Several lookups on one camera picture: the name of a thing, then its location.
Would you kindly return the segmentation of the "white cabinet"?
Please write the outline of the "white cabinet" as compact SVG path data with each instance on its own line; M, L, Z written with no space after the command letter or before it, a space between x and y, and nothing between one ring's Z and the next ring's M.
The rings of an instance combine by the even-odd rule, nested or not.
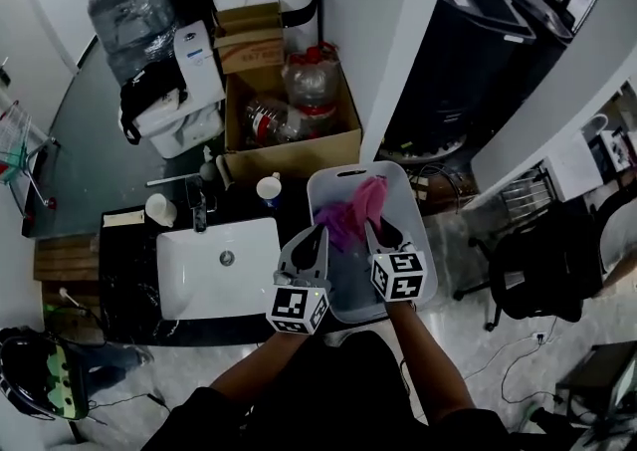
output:
M637 168L637 129L611 129L608 117L596 114L542 165L557 199L575 199Z

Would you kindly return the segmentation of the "white toilet brush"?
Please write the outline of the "white toilet brush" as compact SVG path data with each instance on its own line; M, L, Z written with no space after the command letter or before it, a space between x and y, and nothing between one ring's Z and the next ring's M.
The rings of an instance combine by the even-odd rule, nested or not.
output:
M71 296L66 287L62 287L59 289L59 296L61 300L65 303L64 308L68 310L77 310L82 315L87 315L89 310L82 306L73 296Z

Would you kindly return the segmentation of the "white plastic bin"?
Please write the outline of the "white plastic bin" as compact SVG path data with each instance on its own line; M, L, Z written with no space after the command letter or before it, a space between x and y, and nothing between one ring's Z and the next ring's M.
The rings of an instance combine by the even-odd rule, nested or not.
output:
M372 176L382 176L388 182L382 216L401 231L410 248L424 254L423 289L414 301L421 310L436 295L438 277L427 232L408 176L401 166L391 161L376 161L316 172L307 186L311 219L315 220L317 213L330 204L350 201L358 186ZM371 283L371 274L372 257L365 241L344 253L333 246L329 248L329 303L338 321L362 325L386 317L381 295Z

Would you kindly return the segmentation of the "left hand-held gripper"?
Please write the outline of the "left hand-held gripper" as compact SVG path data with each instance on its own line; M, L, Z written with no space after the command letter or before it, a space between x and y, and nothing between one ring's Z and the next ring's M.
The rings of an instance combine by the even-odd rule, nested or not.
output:
M317 332L329 309L328 245L326 227L313 225L282 249L266 312L267 321L277 332L298 335Z

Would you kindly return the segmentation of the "wooden slatted step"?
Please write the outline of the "wooden slatted step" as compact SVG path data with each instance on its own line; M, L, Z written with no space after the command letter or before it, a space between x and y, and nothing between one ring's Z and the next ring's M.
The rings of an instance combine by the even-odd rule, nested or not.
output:
M45 328L64 338L96 343L104 337L99 326L101 301L99 286L99 248L97 235L39 239L36 241L33 273L40 283ZM82 306L64 308L59 289L66 287Z

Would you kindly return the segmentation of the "person's right forearm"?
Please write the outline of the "person's right forearm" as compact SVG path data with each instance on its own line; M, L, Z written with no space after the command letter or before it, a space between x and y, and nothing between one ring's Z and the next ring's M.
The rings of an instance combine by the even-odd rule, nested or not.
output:
M424 415L430 424L475 404L459 370L407 302L386 303Z

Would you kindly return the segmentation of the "white mug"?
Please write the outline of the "white mug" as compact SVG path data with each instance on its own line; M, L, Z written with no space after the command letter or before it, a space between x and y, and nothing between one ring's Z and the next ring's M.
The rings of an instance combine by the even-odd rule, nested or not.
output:
M145 202L145 214L158 225L172 228L177 218L175 204L164 195L154 193Z

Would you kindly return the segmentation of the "black machine cabinet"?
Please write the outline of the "black machine cabinet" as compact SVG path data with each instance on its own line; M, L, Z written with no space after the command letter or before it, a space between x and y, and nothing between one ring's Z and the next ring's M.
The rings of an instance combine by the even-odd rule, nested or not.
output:
M543 0L437 0L379 155L415 164L481 148L572 39Z

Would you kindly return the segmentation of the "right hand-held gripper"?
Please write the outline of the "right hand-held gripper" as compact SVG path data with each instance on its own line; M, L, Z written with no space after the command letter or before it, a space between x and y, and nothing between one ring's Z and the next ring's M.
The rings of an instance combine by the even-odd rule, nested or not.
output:
M370 282L384 302L418 299L427 279L425 255L417 251L411 236L386 219L381 227L364 223L367 248L371 254Z

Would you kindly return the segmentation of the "purple cloth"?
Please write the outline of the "purple cloth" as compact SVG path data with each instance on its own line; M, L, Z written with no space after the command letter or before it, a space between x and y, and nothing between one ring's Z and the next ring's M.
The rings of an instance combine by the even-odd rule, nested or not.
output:
M322 207L314 216L315 223L324 225L330 243L344 252L365 238L367 210L363 203L334 202Z

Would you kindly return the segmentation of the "black office chair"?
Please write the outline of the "black office chair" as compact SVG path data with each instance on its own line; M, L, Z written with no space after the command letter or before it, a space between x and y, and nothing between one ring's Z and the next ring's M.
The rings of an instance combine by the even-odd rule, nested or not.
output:
M493 331L501 315L514 320L555 317L576 323L583 301L602 285L596 216L566 203L554 203L532 221L503 235L491 248L472 237L468 245L488 261L484 282L458 290L453 299L487 290L495 303Z

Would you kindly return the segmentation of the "large open cardboard box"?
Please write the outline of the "large open cardboard box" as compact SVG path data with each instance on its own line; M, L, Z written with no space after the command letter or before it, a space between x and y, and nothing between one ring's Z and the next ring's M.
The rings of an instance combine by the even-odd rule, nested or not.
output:
M264 67L227 76L225 160L237 183L255 183L273 172L288 178L308 178L325 168L358 163L362 129L344 73L338 74L331 135L273 146L249 147L243 113L248 102L258 95L280 100L287 97L280 67Z

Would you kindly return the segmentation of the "black marble vanity table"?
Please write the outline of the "black marble vanity table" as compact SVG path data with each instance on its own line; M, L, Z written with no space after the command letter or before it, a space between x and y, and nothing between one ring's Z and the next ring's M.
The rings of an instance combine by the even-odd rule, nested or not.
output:
M310 225L306 182L283 190L271 210L246 188L218 192L209 200L207 224L273 217L279 239L288 242ZM163 229L141 225L102 227L99 287L101 321L112 342L157 346L226 346L262 343L274 330L263 314L196 321L166 320L161 315L156 264L156 237Z

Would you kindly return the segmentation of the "person's black clothing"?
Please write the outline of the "person's black clothing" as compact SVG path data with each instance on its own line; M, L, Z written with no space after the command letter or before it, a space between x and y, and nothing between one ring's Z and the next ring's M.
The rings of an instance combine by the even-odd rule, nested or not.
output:
M570 451L576 430L510 433L491 410L414 415L398 363L374 332L308 339L257 399L199 387L141 451Z

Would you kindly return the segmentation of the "red-handled shopping cart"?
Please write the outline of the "red-handled shopping cart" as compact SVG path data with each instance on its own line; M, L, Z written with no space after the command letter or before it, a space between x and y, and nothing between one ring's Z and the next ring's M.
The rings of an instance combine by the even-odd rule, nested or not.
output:
M36 181L33 167L36 157L48 147L60 147L53 136L44 134L33 123L18 101L0 113L0 184L6 186L21 215L27 218L26 202L21 200L16 183L26 178L40 202L49 209L57 208L54 197L45 197Z

